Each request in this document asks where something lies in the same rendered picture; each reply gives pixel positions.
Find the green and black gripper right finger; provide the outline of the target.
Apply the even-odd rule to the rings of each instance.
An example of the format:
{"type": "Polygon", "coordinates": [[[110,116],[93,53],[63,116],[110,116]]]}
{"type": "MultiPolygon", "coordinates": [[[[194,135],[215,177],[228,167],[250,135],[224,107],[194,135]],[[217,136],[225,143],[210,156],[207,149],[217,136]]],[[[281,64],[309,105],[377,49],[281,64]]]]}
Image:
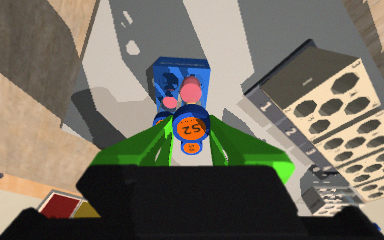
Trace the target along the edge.
{"type": "Polygon", "coordinates": [[[284,184],[295,170],[285,151],[235,129],[214,115],[210,117],[210,149],[213,166],[267,165],[276,169],[284,184]],[[227,154],[228,161],[222,147],[227,154]]]}

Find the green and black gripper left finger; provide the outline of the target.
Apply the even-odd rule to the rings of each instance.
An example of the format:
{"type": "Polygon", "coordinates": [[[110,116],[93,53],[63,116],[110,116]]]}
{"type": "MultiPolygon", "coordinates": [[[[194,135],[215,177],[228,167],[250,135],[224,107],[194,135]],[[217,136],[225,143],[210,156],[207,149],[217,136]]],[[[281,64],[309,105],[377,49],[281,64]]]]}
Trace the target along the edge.
{"type": "Polygon", "coordinates": [[[170,166],[174,139],[172,121],[173,115],[169,115],[155,126],[99,151],[89,166],[106,164],[170,166]]]}

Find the blue tube rack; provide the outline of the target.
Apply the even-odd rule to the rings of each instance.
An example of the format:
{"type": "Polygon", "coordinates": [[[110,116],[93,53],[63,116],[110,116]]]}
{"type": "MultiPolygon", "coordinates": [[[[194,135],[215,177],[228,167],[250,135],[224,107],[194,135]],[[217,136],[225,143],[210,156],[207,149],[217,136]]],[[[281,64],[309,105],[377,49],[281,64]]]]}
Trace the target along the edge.
{"type": "Polygon", "coordinates": [[[178,100],[180,84],[187,76],[199,79],[206,109],[210,72],[207,59],[159,57],[153,65],[157,112],[163,98],[174,97],[178,100]]]}

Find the grey flat mat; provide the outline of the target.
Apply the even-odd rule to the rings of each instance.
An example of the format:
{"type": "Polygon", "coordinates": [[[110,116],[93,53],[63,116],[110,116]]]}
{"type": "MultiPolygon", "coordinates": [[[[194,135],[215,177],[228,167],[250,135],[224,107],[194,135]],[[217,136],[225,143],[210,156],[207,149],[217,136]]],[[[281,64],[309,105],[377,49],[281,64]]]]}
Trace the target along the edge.
{"type": "Polygon", "coordinates": [[[244,96],[307,39],[360,58],[384,110],[384,79],[341,0],[100,0],[61,130],[108,148],[153,127],[154,63],[207,59],[207,112],[288,154],[298,216],[312,215],[302,200],[312,186],[349,186],[363,199],[244,96]]]}

